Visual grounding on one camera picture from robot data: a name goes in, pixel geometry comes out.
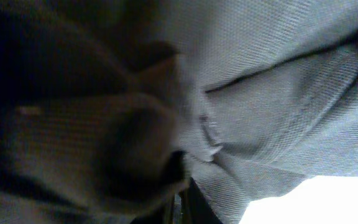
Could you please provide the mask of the black polo shirt with logo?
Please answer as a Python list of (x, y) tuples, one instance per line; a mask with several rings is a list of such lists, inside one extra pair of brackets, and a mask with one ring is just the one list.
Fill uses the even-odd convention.
[(0, 1), (0, 223), (239, 223), (358, 177), (358, 1)]

